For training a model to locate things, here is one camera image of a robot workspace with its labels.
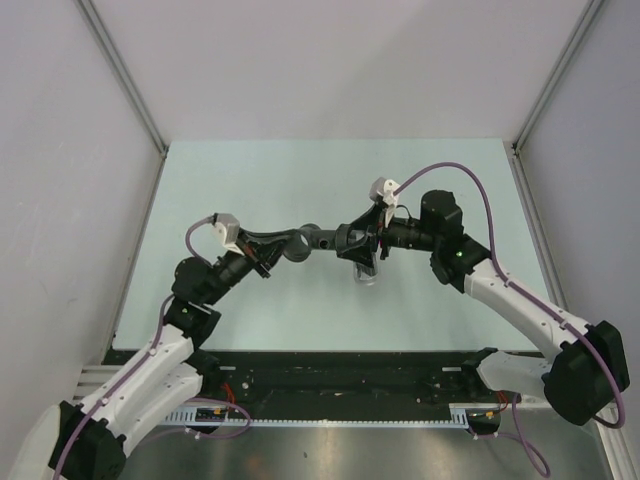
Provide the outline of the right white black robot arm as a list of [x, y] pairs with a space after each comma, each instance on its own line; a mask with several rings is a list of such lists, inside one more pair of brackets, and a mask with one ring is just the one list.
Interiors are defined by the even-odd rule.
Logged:
[[337, 229], [338, 257], [374, 271], [390, 249], [426, 251], [443, 285], [484, 304], [521, 334], [541, 358], [486, 348], [461, 376], [463, 393], [484, 401], [495, 391], [541, 398], [566, 421], [598, 420], [609, 404], [623, 405], [630, 379], [620, 332], [584, 319], [540, 298], [499, 264], [489, 249], [465, 233], [463, 213], [452, 193], [432, 190], [416, 219], [396, 219], [377, 197], [371, 208]]

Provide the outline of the clear plastic threaded connector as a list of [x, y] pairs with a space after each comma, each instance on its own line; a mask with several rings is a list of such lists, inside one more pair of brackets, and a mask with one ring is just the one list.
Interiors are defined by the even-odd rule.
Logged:
[[[362, 234], [350, 235], [350, 239], [354, 241], [356, 246], [368, 245], [368, 246], [373, 247], [373, 239], [374, 239], [374, 235], [373, 234], [369, 234], [369, 235], [362, 235]], [[360, 264], [354, 263], [354, 273], [353, 273], [354, 280], [359, 284], [362, 284], [362, 285], [365, 285], [365, 286], [373, 285], [377, 280], [378, 273], [379, 273], [378, 263], [376, 264], [376, 266], [374, 268], [366, 268], [366, 267], [364, 267], [364, 266], [362, 266]]]

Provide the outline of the dark grey pipe fitting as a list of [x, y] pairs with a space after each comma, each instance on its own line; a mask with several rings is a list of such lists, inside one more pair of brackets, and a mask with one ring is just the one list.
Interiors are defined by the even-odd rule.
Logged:
[[355, 262], [354, 252], [363, 244], [365, 235], [349, 225], [322, 229], [308, 223], [294, 230], [286, 242], [283, 255], [294, 263], [304, 262], [313, 251], [334, 252], [339, 259]]

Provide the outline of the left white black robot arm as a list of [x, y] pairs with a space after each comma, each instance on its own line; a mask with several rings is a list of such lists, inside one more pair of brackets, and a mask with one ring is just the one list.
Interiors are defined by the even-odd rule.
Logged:
[[115, 479], [175, 408], [195, 396], [214, 397], [223, 375], [217, 358], [201, 349], [221, 317], [214, 304], [248, 274], [267, 278], [281, 258], [308, 246], [297, 230], [264, 234], [206, 222], [220, 235], [224, 255], [211, 262], [192, 251], [182, 260], [147, 345], [77, 405], [60, 404], [49, 478]]

